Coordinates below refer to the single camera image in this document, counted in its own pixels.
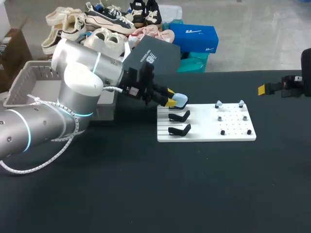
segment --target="black shoe box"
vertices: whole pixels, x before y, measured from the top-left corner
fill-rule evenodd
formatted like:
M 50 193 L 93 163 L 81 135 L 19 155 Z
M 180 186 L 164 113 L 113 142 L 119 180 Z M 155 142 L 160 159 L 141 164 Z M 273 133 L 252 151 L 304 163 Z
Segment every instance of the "black shoe box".
M 154 65 L 155 74 L 176 73 L 180 67 L 180 47 L 146 35 L 125 59 L 123 69 L 140 70 L 144 62 Z

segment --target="white board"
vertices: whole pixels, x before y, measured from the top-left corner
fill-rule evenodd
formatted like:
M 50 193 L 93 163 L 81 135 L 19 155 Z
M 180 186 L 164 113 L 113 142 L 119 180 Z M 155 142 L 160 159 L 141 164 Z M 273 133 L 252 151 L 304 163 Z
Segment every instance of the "white board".
M 183 116 L 190 110 L 189 118 L 184 122 L 170 121 L 169 113 Z M 191 129 L 185 137 L 169 135 L 168 128 L 183 130 L 188 124 Z M 222 142 L 255 141 L 256 133 L 246 104 L 239 108 L 238 103 L 224 103 L 218 109 L 215 104 L 188 104 L 185 109 L 157 107 L 157 140 L 159 142 Z

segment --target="white shoe box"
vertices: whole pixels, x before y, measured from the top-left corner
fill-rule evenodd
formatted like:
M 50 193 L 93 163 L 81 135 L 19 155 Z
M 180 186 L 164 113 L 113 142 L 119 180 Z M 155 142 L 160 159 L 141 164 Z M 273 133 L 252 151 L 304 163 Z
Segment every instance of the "white shoe box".
M 8 15 L 6 13 L 5 6 L 4 6 L 4 1 L 5 0 L 0 0 L 0 16 L 1 16 L 1 20 L 0 20 L 0 44 L 1 44 L 1 41 L 4 39 L 5 35 L 11 29 L 9 18 L 8 18 Z

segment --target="white spiral cable wrap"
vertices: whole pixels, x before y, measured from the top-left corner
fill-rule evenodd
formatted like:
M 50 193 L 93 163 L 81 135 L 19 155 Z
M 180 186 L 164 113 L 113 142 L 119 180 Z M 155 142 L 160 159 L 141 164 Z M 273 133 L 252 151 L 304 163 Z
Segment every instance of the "white spiral cable wrap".
M 65 138 L 59 138 L 59 139 L 55 139 L 53 141 L 68 141 L 64 147 L 55 155 L 53 156 L 50 160 L 46 161 L 45 163 L 33 168 L 33 169 L 28 169 L 28 170 L 15 170 L 15 169 L 12 169 L 10 167 L 8 167 L 2 160 L 0 161 L 0 165 L 7 171 L 9 172 L 12 172 L 12 173 L 15 173 L 15 174 L 27 174 L 27 173 L 32 173 L 34 171 L 38 171 L 42 168 L 44 168 L 45 166 L 49 165 L 50 163 L 52 163 L 55 159 L 57 159 L 62 153 L 65 152 L 65 150 L 69 147 L 69 145 L 71 144 L 73 138 L 77 135 L 78 131 L 79 131 L 79 120 L 78 118 L 76 117 L 76 115 L 74 114 L 74 112 L 67 108 L 66 106 L 63 106 L 59 103 L 55 103 L 55 102 L 49 102 L 49 101 L 42 101 L 40 100 L 40 98 L 34 98 L 33 96 L 31 95 L 28 95 L 29 97 L 33 98 L 35 100 L 35 103 L 33 104 L 44 104 L 44 105 L 47 105 L 49 107 L 51 106 L 55 106 L 57 108 L 61 108 L 63 109 L 64 111 L 68 112 L 73 120 L 74 120 L 74 123 L 75 123 L 75 129 L 73 131 L 72 134 L 70 134 L 69 136 L 65 137 Z
M 123 89 L 118 88 L 118 87 L 116 87 L 116 86 L 104 86 L 104 87 L 103 87 L 103 91 L 117 91 L 117 92 L 122 93 L 122 92 L 123 92 Z

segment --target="black sneaker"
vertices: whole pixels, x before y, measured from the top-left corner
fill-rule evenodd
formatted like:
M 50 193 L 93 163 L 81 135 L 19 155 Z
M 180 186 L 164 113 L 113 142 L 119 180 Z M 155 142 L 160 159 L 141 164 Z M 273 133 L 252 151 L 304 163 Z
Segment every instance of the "black sneaker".
M 102 8 L 108 8 L 109 10 L 111 9 L 116 9 L 116 14 L 117 15 L 122 15 L 124 17 L 126 17 L 129 21 L 133 22 L 133 16 L 131 13 L 127 13 L 127 12 L 123 12 L 121 7 L 115 6 L 111 4 L 111 0 L 103 0 L 104 2 L 102 3 L 102 1 L 100 0 L 99 3 L 97 4 L 97 6 L 95 7 L 96 9 L 98 9 L 98 5 L 101 6 Z
M 136 28 L 141 28 L 145 26 L 145 9 L 146 4 L 142 0 L 134 0 L 133 3 L 130 3 L 132 9 L 132 16 L 134 17 L 133 23 Z
M 159 6 L 156 0 L 148 0 L 146 5 L 147 17 L 146 23 L 147 25 L 156 25 L 159 28 L 159 31 L 162 31 L 162 17 L 160 14 Z
M 121 34 L 132 34 L 136 28 L 127 18 L 119 15 L 116 9 L 102 7 L 98 10 L 90 3 L 86 3 L 86 25 L 88 28 L 107 28 Z

